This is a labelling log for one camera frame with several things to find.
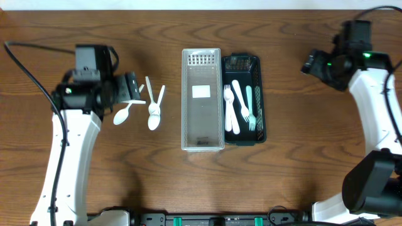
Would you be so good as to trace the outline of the white spoon horizontal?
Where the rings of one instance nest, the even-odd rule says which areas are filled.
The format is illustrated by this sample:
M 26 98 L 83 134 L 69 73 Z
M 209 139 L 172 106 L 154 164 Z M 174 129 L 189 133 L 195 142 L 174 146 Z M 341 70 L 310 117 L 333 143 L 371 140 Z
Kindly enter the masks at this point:
M 127 101 L 122 101 L 121 103 L 127 103 L 127 104 L 146 104 L 145 100 L 127 100 Z

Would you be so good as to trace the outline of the white spoon diagonal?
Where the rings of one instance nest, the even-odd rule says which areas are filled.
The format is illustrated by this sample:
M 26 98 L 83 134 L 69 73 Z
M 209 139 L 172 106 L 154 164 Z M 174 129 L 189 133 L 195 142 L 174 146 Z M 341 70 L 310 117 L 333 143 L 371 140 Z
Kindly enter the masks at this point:
M 132 104 L 127 104 L 127 106 L 121 110 L 119 110 L 114 116 L 113 123 L 114 125 L 122 124 L 129 116 L 129 108 Z

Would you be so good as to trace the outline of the white spoon of pair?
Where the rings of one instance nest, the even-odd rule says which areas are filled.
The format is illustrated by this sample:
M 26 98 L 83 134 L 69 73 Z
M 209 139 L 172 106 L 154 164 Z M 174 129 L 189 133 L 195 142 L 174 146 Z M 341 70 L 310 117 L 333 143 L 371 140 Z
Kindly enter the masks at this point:
M 157 104 L 159 105 L 159 107 L 160 107 L 164 92 L 165 92 L 165 86 L 163 85 L 161 87 L 160 94 L 159 94 L 158 101 L 157 101 Z M 154 131 L 159 126 L 160 121 L 161 121 L 161 109 L 159 109 L 159 113 L 154 112 L 153 114 L 149 115 L 149 118 L 148 118 L 149 129 L 151 131 Z
M 148 94 L 149 94 L 149 99 L 150 99 L 150 105 L 148 107 L 148 112 L 149 112 L 149 114 L 153 114 L 154 112 L 159 113 L 160 107 L 154 101 L 153 91 L 152 91 L 152 88 L 151 88 L 149 77 L 145 77 L 145 79 L 146 79 L 146 86 L 147 86 L 147 89 L 148 89 Z

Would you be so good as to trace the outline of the mint green plastic fork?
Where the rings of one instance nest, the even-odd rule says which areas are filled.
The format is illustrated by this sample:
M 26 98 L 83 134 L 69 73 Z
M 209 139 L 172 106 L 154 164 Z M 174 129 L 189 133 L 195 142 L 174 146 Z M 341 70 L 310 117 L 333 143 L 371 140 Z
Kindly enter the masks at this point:
M 249 130 L 254 131 L 256 128 L 256 118 L 253 114 L 253 93 L 251 86 L 246 86 L 247 103 L 249 109 Z

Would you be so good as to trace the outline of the white fork tines down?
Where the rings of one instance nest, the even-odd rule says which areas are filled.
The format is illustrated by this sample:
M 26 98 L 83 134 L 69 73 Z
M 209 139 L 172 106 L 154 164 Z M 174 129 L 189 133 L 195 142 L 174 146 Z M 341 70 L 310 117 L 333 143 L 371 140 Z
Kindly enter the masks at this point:
M 239 100 L 239 103 L 241 105 L 241 115 L 246 122 L 249 122 L 249 110 L 245 105 L 244 98 L 243 98 L 242 91 L 241 91 L 238 80 L 233 80 L 232 86 L 234 88 L 234 91 L 235 91 L 237 98 Z

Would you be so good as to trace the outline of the white fork tines up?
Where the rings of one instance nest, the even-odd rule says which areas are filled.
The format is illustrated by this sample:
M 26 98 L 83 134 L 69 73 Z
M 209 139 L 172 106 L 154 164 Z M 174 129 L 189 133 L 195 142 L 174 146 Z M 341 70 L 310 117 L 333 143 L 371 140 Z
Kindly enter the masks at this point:
M 231 103 L 231 94 L 229 93 L 230 85 L 224 85 L 224 100 L 225 100 L 225 130 L 230 132 L 232 130 L 232 122 L 231 122 L 231 112 L 230 112 L 230 103 Z

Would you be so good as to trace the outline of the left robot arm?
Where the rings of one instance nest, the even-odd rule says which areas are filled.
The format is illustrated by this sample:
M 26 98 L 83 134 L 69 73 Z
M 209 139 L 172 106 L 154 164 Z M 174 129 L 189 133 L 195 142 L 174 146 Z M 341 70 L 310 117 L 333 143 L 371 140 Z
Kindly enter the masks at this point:
M 106 109 L 138 100 L 133 72 L 115 76 L 119 57 L 111 46 L 77 45 L 75 68 L 52 92 L 53 139 L 41 196 L 30 225 L 136 225 L 138 217 L 124 207 L 89 216 L 87 180 L 92 151 Z

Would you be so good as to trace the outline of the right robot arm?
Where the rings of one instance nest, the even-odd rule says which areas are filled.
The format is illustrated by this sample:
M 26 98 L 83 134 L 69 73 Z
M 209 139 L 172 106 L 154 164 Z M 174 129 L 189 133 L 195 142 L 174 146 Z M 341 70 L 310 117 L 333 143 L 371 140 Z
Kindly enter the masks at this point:
M 352 223 L 401 216 L 401 109 L 388 54 L 371 45 L 371 22 L 346 21 L 331 53 L 312 50 L 301 72 L 353 96 L 366 155 L 344 178 L 342 191 L 312 205 L 314 222 Z

